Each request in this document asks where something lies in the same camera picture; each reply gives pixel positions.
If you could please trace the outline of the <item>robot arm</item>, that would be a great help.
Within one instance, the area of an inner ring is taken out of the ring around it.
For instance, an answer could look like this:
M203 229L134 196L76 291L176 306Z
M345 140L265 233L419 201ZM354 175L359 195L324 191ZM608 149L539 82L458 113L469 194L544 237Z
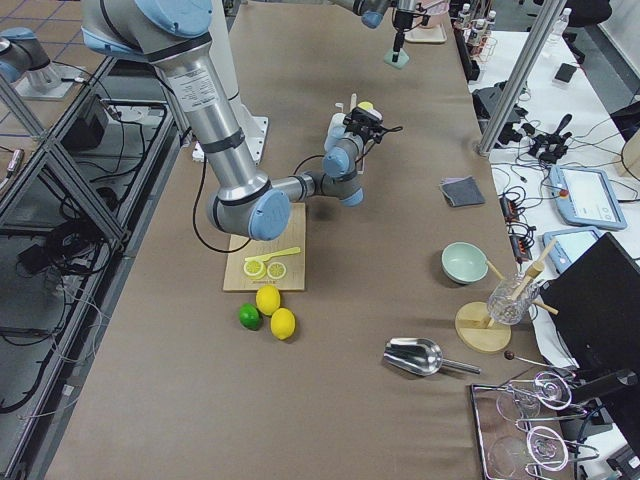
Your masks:
M219 230L270 241L286 229L291 205L321 195L346 206L363 190L356 162L386 130L379 115L354 108L330 144L320 172L271 180L252 158L210 58L214 8L209 1L85 1L85 45L105 56L132 58L159 69L219 182L208 216Z
M409 56L403 49L405 34L419 25L426 25L430 15L418 1L410 0L337 0L332 4L338 5L361 18L361 22L370 29L376 29L389 8L392 12L392 26L396 32L394 44L384 56L384 62L396 69L403 69L409 61Z

